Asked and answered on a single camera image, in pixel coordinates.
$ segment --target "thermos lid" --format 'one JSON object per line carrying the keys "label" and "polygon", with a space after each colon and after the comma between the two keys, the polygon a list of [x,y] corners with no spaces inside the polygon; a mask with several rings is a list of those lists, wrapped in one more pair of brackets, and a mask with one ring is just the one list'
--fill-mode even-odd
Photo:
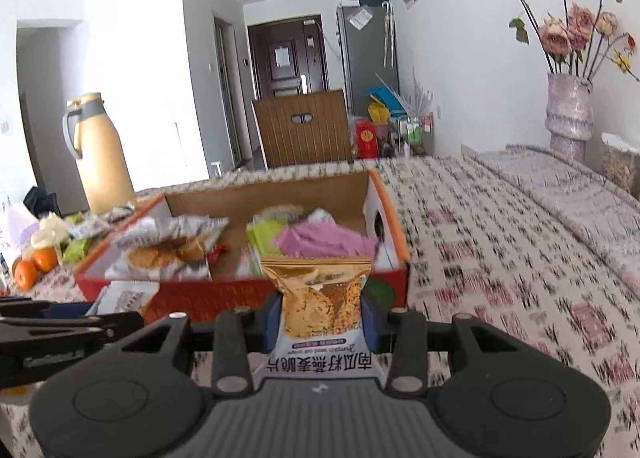
{"label": "thermos lid", "polygon": [[87,104],[88,102],[97,101],[99,99],[102,99],[100,92],[85,93],[84,95],[80,95],[75,99],[71,99],[70,101],[67,101],[66,107],[75,108],[77,106],[81,106],[82,104]]}

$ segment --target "thermos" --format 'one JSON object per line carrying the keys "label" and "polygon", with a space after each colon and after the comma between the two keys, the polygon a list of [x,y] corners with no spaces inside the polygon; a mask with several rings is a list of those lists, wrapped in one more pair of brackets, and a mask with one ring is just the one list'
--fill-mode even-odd
{"label": "thermos", "polygon": [[[87,93],[67,102],[66,107],[63,136],[76,159],[89,209],[100,215],[127,203],[135,193],[118,131],[104,109],[102,96]],[[71,118],[76,118],[73,132]]]}

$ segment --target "pink package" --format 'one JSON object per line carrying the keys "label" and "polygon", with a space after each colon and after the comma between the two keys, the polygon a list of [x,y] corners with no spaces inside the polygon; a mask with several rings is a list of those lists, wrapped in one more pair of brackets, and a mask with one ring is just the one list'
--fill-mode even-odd
{"label": "pink package", "polygon": [[330,222],[304,220],[286,227],[274,244],[285,256],[295,258],[367,256],[373,261],[378,240]]}

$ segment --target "flower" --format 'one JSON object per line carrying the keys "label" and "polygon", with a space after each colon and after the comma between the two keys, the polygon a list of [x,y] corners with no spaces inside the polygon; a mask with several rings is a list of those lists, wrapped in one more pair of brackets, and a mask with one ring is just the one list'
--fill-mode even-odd
{"label": "flower", "polygon": [[571,10],[567,13],[567,18],[569,19],[569,26],[580,30],[587,39],[591,37],[596,18],[588,8],[578,6],[574,3]]}
{"label": "flower", "polygon": [[560,19],[552,15],[549,15],[549,18],[538,28],[542,48],[553,55],[567,55],[572,49],[567,29]]}
{"label": "flower", "polygon": [[610,37],[616,33],[618,18],[612,12],[603,12],[596,23],[596,30],[604,37]]}
{"label": "flower", "polygon": [[584,37],[584,34],[580,31],[579,28],[574,26],[570,26],[567,31],[567,37],[569,38],[569,43],[571,44],[571,50],[584,50],[589,42],[589,37]]}
{"label": "flower", "polygon": [[622,73],[627,73],[631,70],[631,59],[627,55],[621,54],[618,50],[613,54],[613,62],[618,65]]}

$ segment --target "cardboard box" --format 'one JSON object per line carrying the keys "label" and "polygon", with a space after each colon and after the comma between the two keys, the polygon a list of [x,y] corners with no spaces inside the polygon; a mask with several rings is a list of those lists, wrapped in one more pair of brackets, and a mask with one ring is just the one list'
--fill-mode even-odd
{"label": "cardboard box", "polygon": [[[229,225],[220,242],[228,244],[229,250],[213,266],[212,281],[161,282],[145,319],[151,321],[171,311],[186,311],[193,320],[212,320],[220,311],[236,306],[258,307],[273,290],[273,285],[267,279],[236,279],[240,255],[247,246],[246,225],[266,207],[282,204],[303,206],[305,214],[317,208],[325,209],[338,224],[377,236],[381,244],[372,277],[385,281],[393,289],[395,307],[406,305],[408,248],[386,188],[379,175],[370,170],[327,178],[265,181],[166,194],[152,200],[120,231],[145,215],[224,217],[229,218]],[[76,268],[76,283],[87,300],[95,300],[100,290],[109,284],[104,273],[119,257],[120,251],[108,238]]]}

